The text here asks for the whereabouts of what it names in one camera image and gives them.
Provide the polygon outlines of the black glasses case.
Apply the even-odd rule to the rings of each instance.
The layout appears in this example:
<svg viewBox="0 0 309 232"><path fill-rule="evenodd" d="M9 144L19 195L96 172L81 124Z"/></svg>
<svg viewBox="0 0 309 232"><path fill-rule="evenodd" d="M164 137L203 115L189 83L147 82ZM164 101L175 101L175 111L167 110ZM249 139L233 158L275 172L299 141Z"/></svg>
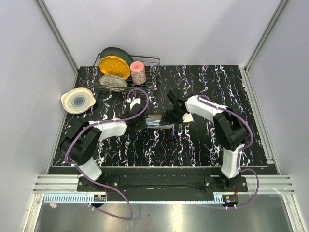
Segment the black glasses case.
<svg viewBox="0 0 309 232"><path fill-rule="evenodd" d="M171 129L173 124L167 122L161 123L163 117L162 113L149 114L146 118L146 124L148 129Z"/></svg>

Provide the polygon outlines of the white frame sunglasses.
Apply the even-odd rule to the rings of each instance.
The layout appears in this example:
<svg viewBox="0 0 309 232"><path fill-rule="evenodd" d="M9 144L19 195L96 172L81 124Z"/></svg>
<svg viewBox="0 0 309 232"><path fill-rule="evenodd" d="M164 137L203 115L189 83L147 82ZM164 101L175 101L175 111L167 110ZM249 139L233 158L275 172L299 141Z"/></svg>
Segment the white frame sunglasses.
<svg viewBox="0 0 309 232"><path fill-rule="evenodd" d="M184 114L184 116L182 117L182 119L183 119L183 123L191 123L191 122L194 121L191 113L189 113L189 114L188 114L188 113Z"/></svg>

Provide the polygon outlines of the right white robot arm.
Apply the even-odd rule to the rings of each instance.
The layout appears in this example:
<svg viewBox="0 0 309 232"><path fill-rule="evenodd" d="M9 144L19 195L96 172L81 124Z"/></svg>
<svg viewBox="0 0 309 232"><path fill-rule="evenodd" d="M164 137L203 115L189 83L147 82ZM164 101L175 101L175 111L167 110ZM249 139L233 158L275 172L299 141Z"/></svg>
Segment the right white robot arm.
<svg viewBox="0 0 309 232"><path fill-rule="evenodd" d="M173 108L163 113L161 125L183 123L188 114L196 114L214 124L216 141L223 148L219 186L223 191L231 191L241 177L242 151L253 143L253 132L240 116L239 107L216 104L205 95L185 95L178 89L169 91L167 98Z"/></svg>

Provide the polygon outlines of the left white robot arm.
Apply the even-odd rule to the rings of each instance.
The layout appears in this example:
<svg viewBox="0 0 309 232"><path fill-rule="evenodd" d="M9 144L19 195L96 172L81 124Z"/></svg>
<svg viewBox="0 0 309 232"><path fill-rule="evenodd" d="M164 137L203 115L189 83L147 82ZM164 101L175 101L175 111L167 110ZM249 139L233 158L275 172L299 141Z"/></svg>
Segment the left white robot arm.
<svg viewBox="0 0 309 232"><path fill-rule="evenodd" d="M100 140L110 137L119 137L134 129L143 129L147 126L147 107L135 104L120 118L101 122L82 121L76 119L68 132L61 136L59 148L88 177L87 185L93 191L100 191L104 187L102 170L96 165L93 154Z"/></svg>

